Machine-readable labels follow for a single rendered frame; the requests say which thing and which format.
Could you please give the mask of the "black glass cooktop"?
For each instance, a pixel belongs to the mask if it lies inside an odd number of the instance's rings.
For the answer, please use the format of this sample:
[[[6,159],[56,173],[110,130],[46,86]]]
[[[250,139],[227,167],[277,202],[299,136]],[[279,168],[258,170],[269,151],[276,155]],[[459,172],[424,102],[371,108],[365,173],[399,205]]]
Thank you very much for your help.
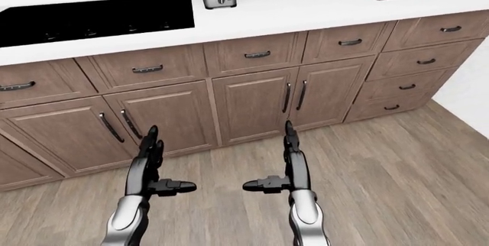
[[[0,48],[194,28],[192,0],[101,0],[0,11]]]

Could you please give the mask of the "wooden cabinet drawer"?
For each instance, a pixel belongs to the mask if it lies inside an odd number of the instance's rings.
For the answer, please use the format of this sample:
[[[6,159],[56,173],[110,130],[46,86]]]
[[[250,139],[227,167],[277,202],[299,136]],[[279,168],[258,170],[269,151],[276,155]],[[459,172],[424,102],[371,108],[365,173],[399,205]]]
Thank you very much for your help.
[[[189,83],[207,77],[203,45],[192,44],[77,57],[76,62],[102,94]],[[161,71],[133,73],[158,66]]]
[[[293,32],[205,43],[209,75],[236,76],[301,64],[306,37],[306,32]],[[247,59],[244,56],[245,53],[267,50],[271,52],[267,57]]]
[[[440,28],[458,25],[462,27],[460,31],[440,31]],[[396,23],[384,50],[404,50],[483,38],[489,34],[488,30],[489,10],[410,18]]]
[[[460,66],[483,41],[483,39],[474,39],[381,53],[368,74],[367,80],[394,78]],[[432,64],[416,63],[418,60],[426,61],[433,58],[436,59],[436,62]]]
[[[456,70],[457,68],[454,67],[365,82],[355,102],[377,101],[439,89]],[[400,86],[410,86],[412,84],[416,84],[416,88],[408,90],[399,89]]]
[[[49,60],[0,66],[0,86],[35,81],[28,89],[0,92],[0,108],[17,108],[97,95],[75,60]]]
[[[314,64],[375,55],[386,44],[395,25],[395,21],[385,21],[310,31],[303,53],[303,63]],[[354,46],[338,45],[339,41],[356,39],[363,41]]]
[[[432,98],[432,96],[433,92],[428,91],[377,101],[354,103],[346,115],[344,123],[414,110],[425,105]],[[391,111],[384,110],[384,107],[391,107],[395,105],[400,105],[400,108]]]

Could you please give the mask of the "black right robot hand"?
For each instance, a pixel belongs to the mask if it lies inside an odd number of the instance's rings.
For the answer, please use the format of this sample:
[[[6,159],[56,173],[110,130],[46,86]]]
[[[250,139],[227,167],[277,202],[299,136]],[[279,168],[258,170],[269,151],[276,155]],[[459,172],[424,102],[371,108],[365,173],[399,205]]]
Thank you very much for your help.
[[[297,131],[290,120],[285,122],[283,137],[283,159],[286,164],[285,176],[268,176],[265,179],[247,181],[242,189],[248,192],[265,194],[290,192],[296,190],[311,190],[309,167],[305,154],[300,150],[300,140]]]

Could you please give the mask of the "wooden cabinet door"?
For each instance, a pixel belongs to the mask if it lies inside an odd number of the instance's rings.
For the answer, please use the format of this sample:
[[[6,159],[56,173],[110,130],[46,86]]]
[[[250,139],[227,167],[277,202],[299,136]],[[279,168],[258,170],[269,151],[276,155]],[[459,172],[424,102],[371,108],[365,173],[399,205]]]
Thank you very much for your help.
[[[0,135],[0,192],[61,179],[61,174]]]
[[[212,81],[222,142],[225,146],[283,133],[290,112],[282,113],[286,84],[292,94],[299,68],[249,73]]]
[[[124,108],[139,133],[144,136],[153,125],[164,141],[165,156],[181,156],[217,147],[215,123],[204,80],[181,85],[140,89],[104,95],[128,133],[136,142],[121,116]]]
[[[107,130],[100,112],[124,143]],[[0,132],[68,177],[126,167],[138,153],[136,142],[100,96],[2,110]]]
[[[298,131],[339,124],[358,94],[375,56],[301,66],[289,119]],[[297,111],[303,80],[307,88],[302,108]]]

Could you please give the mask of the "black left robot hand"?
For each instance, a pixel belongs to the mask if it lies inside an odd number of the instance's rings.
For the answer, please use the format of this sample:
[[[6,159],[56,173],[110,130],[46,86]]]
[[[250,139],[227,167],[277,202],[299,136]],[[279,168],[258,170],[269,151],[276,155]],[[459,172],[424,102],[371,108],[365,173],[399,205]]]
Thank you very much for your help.
[[[190,181],[160,179],[159,168],[163,163],[164,142],[158,139],[158,127],[151,126],[139,146],[139,153],[129,167],[125,195],[142,196],[149,200],[152,195],[159,197],[191,193],[197,185]]]

